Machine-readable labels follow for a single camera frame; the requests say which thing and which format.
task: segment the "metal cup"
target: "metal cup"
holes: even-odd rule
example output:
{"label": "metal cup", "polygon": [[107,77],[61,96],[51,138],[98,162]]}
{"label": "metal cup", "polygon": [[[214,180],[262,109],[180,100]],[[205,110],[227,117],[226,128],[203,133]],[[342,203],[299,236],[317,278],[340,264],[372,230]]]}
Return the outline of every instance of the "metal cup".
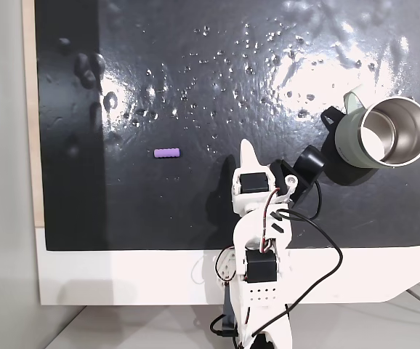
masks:
{"label": "metal cup", "polygon": [[347,115],[334,137],[339,155],[362,168],[413,163],[420,157],[420,105],[405,97],[375,98],[363,85],[344,96]]}

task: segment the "purple foam block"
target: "purple foam block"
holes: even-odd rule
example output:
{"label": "purple foam block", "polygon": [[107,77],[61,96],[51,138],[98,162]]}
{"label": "purple foam block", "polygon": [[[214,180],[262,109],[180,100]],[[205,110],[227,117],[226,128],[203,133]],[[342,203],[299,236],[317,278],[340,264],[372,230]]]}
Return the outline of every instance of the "purple foam block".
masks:
{"label": "purple foam block", "polygon": [[156,158],[179,158],[179,155],[179,148],[155,149],[153,151],[153,156]]}

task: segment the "black surface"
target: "black surface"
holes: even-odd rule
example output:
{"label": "black surface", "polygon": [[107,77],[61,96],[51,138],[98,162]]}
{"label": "black surface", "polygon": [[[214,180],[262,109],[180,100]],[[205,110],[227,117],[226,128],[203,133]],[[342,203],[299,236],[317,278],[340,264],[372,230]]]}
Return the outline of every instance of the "black surface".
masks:
{"label": "black surface", "polygon": [[243,138],[263,164],[322,150],[317,222],[339,246],[420,245],[420,160],[352,168],[340,113],[320,117],[360,82],[420,103],[420,1],[36,0],[36,34],[47,249],[229,245]]}

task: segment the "white robotic arm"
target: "white robotic arm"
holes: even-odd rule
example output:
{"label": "white robotic arm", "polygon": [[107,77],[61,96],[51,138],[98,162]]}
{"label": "white robotic arm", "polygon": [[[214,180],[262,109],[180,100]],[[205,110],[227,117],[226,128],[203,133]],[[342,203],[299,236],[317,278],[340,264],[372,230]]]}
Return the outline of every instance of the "white robotic arm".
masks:
{"label": "white robotic arm", "polygon": [[[234,230],[234,251],[219,267],[222,272],[235,268],[229,288],[241,348],[250,348],[256,337],[253,333],[287,307],[283,288],[284,279],[289,277],[289,263],[281,259],[278,250],[291,242],[291,223],[277,218],[275,211],[288,209],[298,181],[290,174],[285,182],[287,194],[274,196],[274,174],[257,161],[251,143],[242,141],[241,167],[234,172],[232,186],[233,209],[241,220]],[[291,349],[287,316],[262,333],[275,349]]]}
{"label": "white robotic arm", "polygon": [[[321,208],[317,179],[324,164],[322,154],[309,145],[294,167],[281,160],[262,166],[251,143],[248,140],[241,143],[241,167],[235,170],[232,185],[233,209],[241,219],[234,230],[234,246],[224,249],[216,261],[215,270],[225,289],[225,306],[223,315],[211,325],[214,333],[233,336],[239,349],[250,348],[258,334],[264,334],[275,349],[291,349],[291,327],[285,315],[341,266],[340,248],[312,221]],[[289,209],[288,202],[300,202],[314,184],[318,189],[317,213],[308,218]],[[288,254],[280,253],[292,239],[290,215],[314,227],[339,255],[336,267],[294,302],[287,299],[285,290],[291,283]],[[220,319],[223,330],[216,331],[214,325]]]}

